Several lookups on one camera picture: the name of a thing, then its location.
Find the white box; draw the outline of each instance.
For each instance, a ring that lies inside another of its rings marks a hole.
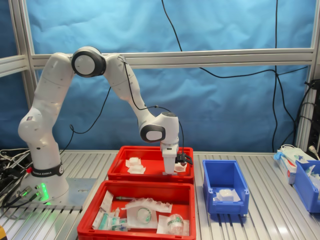
[[[289,184],[295,183],[297,166],[295,162],[288,160],[285,156],[281,156],[278,160],[275,159],[278,163],[282,173],[286,177]]]

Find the workbench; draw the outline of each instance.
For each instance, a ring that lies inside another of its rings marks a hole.
[[[77,226],[118,151],[67,150],[62,154],[69,178],[96,178],[83,210],[27,207],[1,212],[9,240],[75,240]],[[271,153],[194,152],[197,240],[320,240],[320,214],[309,214],[293,186],[286,183]],[[245,216],[208,215],[203,195],[202,160],[237,160],[250,190]]]

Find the blue fabric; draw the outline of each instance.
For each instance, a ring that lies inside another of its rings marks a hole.
[[[275,46],[274,0],[164,2],[184,51]],[[27,4],[37,54],[73,53],[83,46],[94,46],[103,53],[179,51],[160,0],[33,0]],[[314,0],[279,1],[278,47],[309,48],[314,12]],[[279,66],[278,72],[300,67],[303,66]],[[208,70],[230,76],[273,68]],[[159,105],[178,115],[185,146],[196,151],[271,151],[275,128],[272,72],[229,79],[215,78],[198,68],[135,69],[134,72],[147,106]],[[280,76],[286,107],[292,116],[296,115],[303,97],[306,78],[307,69]],[[103,77],[73,79],[53,128],[60,148],[70,139],[69,124],[79,132],[91,126],[108,88]],[[275,146],[279,147],[293,127],[283,109],[279,85],[275,108],[278,118]],[[149,144],[141,140],[136,116],[128,103],[111,91],[95,126],[86,134],[75,134],[69,148],[119,149],[123,145]]]
[[[28,104],[21,73],[0,78],[0,149],[26,147],[18,135]]]
[[[0,1],[0,58],[17,55],[9,2]],[[18,135],[20,120],[28,112],[21,73],[0,78],[0,149],[27,146]]]

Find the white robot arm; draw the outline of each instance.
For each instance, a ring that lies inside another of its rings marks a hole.
[[[38,189],[41,194],[36,199],[38,202],[58,198],[69,188],[52,128],[75,74],[86,78],[104,75],[117,96],[131,105],[141,138],[148,143],[160,142],[164,170],[173,174],[179,149],[178,117],[171,112],[158,116],[149,112],[141,98],[137,78],[122,55],[113,53],[104,57],[94,47],[82,47],[71,59],[64,53],[53,54],[44,67],[32,107],[18,128],[33,161],[32,172],[21,182],[20,188]]]
[[[104,57],[95,48],[83,47],[73,54],[71,64],[76,74],[86,78],[104,72],[103,76],[116,95],[132,107],[138,118],[142,140],[147,143],[160,142],[164,170],[167,174],[173,174],[179,149],[178,117],[171,112],[162,112],[155,117],[149,112],[141,98],[137,78],[126,59],[117,53]]]

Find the blue bin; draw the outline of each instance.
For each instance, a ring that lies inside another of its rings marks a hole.
[[[306,174],[306,170],[315,165],[312,170],[316,174],[320,174],[320,161],[309,160],[309,163],[301,164],[296,162],[296,174],[294,180],[294,188],[309,213],[320,213],[320,201],[318,200],[319,191],[313,185],[310,178]]]
[[[249,189],[235,160],[203,160],[203,194],[206,210],[210,214],[248,213]],[[220,189],[235,190],[240,201],[214,201]]]

